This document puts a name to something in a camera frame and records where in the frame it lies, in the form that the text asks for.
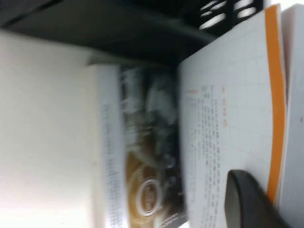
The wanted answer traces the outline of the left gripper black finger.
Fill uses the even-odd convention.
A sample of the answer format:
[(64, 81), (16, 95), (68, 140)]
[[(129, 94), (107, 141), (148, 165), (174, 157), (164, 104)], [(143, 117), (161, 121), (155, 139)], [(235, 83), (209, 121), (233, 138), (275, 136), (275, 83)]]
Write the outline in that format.
[(227, 173), (224, 212), (228, 228), (290, 228), (259, 182), (245, 170)]

